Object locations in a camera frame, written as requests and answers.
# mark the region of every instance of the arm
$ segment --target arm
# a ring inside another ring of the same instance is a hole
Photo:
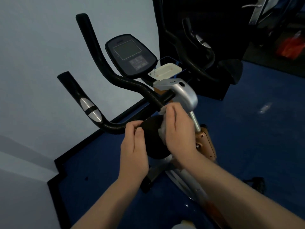
[[[141,123],[142,121],[133,121],[126,125],[125,138],[121,145],[118,179],[72,229],[104,229],[118,226],[124,211],[148,173],[144,131],[142,128],[137,128]]]
[[[232,228],[305,228],[301,218],[200,154],[193,122],[178,103],[166,107],[166,144]]]

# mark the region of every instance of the hand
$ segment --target hand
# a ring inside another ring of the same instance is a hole
[[[126,124],[125,138],[121,144],[119,180],[140,186],[148,173],[144,131],[138,126],[143,121]]]
[[[197,152],[194,123],[180,103],[166,105],[165,140],[168,150],[180,162]]]

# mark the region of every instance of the forearm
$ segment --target forearm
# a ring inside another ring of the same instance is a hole
[[[199,153],[181,164],[200,183],[232,228],[305,228],[305,222]]]
[[[72,229],[116,228],[139,186],[116,180]]]

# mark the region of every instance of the blue floor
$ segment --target blue floor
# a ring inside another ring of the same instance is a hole
[[[218,164],[240,179],[264,177],[266,196],[305,219],[305,79],[244,62],[223,101],[198,99]],[[117,178],[123,137],[105,133],[64,164],[59,189],[72,224]],[[138,192],[119,228],[169,229],[182,219],[213,228],[163,174],[149,193]]]

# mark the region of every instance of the black mat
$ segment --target black mat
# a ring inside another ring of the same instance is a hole
[[[294,34],[293,32],[283,32],[274,45],[269,48],[259,47],[250,42],[243,60],[299,77],[305,77],[305,50],[295,60],[288,60],[275,54],[279,44],[286,38],[293,37]]]

